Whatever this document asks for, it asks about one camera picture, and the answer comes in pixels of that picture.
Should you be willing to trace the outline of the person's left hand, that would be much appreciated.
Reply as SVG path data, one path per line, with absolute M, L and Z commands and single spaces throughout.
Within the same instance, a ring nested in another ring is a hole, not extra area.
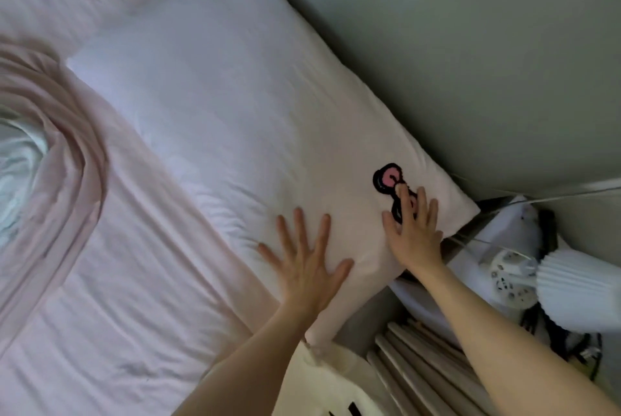
M 325 257 L 330 239 L 331 217 L 324 214 L 311 252 L 297 252 L 295 231 L 290 233 L 283 216 L 276 219 L 276 230 L 283 255 L 283 272 L 277 274 L 283 293 L 283 308 L 311 325 L 338 292 L 330 292 L 330 272 Z

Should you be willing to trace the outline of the white power strip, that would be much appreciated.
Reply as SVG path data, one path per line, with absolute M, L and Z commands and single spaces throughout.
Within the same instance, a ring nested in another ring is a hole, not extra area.
M 494 299 L 514 310 L 527 310 L 539 302 L 535 258 L 502 248 L 489 265 Z

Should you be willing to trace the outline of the pale blue duvet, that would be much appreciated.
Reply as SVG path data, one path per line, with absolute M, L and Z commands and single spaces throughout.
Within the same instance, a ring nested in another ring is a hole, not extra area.
M 15 236 L 49 150 L 41 125 L 0 106 L 0 250 Z

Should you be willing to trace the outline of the white pleated lamp shade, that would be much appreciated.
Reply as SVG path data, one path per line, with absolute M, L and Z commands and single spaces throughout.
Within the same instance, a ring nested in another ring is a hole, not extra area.
M 580 334 L 621 333 L 621 267 L 572 249 L 539 264 L 537 296 L 563 329 Z

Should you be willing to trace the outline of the pink blanket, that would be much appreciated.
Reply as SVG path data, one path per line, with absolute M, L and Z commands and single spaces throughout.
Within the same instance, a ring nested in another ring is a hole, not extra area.
M 0 106 L 41 125 L 49 145 L 14 238 L 0 250 L 0 361 L 64 284 L 104 202 L 105 153 L 60 63 L 0 43 Z

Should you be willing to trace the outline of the white bedside table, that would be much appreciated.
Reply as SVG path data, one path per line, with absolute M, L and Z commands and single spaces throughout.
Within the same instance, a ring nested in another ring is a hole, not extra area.
M 478 215 L 455 236 L 441 242 L 441 254 L 462 283 L 510 321 L 519 324 L 523 311 L 496 301 L 494 283 L 487 268 L 493 257 L 502 251 L 501 247 L 536 257 L 541 242 L 538 211 L 522 204 L 505 207 L 493 216 Z M 390 285 L 390 289 L 413 318 L 451 344 L 459 345 L 439 306 L 418 281 L 404 273 Z

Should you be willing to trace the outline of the person's right hand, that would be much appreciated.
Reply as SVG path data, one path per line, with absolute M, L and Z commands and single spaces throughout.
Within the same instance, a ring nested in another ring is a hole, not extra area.
M 415 207 L 412 206 L 408 186 L 398 184 L 396 194 L 402 214 L 400 238 L 387 244 L 397 261 L 420 283 L 426 285 L 429 279 L 435 278 L 445 269 L 440 251 L 443 232 L 437 228 L 439 202 L 436 199 L 428 201 L 428 223 L 418 223 L 417 203 Z

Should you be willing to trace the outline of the pink bed sheet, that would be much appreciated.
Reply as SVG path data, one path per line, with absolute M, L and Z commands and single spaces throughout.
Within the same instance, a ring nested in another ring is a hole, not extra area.
M 64 57 L 150 0 L 0 0 L 0 37 Z M 273 300 L 109 101 L 63 68 L 105 149 L 99 221 L 0 359 L 0 416 L 168 416 Z

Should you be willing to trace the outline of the white pillow with bow print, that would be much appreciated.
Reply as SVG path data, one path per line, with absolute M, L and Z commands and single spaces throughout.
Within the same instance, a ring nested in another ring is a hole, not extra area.
M 439 201 L 458 232 L 475 202 L 422 149 L 287 0 L 153 0 L 85 43 L 69 69 L 140 134 L 213 229 L 272 295 L 257 243 L 282 254 L 276 217 L 304 211 L 317 234 L 331 216 L 326 266 L 355 261 L 306 334 L 318 348 L 403 272 L 382 213 Z

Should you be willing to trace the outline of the person's right forearm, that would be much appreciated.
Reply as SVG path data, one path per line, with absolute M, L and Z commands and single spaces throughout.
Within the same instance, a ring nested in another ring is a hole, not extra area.
M 621 416 L 585 375 L 509 321 L 441 261 L 410 260 L 408 270 L 439 305 L 502 416 Z

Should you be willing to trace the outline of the cream tote bag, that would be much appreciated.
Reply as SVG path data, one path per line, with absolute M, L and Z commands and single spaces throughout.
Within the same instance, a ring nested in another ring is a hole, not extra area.
M 300 342 L 271 416 L 402 416 L 375 369 L 338 344 Z

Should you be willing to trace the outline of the stack of beige wooden slats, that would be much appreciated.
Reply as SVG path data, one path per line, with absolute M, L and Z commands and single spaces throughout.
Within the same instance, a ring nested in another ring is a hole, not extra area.
M 462 350 L 412 318 L 388 323 L 366 360 L 401 416 L 501 416 Z

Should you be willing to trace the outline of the person's left forearm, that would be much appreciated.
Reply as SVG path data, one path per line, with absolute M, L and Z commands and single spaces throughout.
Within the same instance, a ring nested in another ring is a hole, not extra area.
M 317 316 L 313 305 L 282 305 L 171 416 L 271 416 L 291 358 Z

